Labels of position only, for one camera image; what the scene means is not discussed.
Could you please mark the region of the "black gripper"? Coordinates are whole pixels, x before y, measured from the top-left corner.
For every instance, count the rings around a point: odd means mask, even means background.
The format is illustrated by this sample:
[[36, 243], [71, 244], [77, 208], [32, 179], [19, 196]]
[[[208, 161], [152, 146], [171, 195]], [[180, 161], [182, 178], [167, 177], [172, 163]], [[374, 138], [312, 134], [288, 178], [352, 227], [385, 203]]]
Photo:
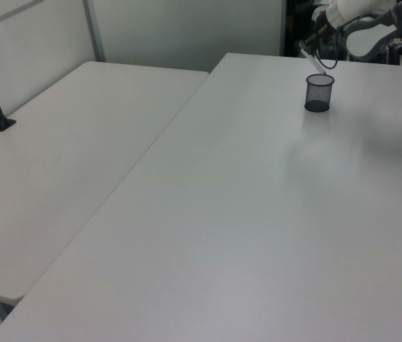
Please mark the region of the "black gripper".
[[327, 31], [330, 29], [330, 24], [329, 21], [326, 17], [326, 7], [317, 7], [316, 10], [314, 11], [314, 14], [316, 14], [316, 18], [314, 19], [314, 25], [312, 32], [309, 37], [304, 40], [304, 44], [306, 46], [310, 46], [316, 41]]

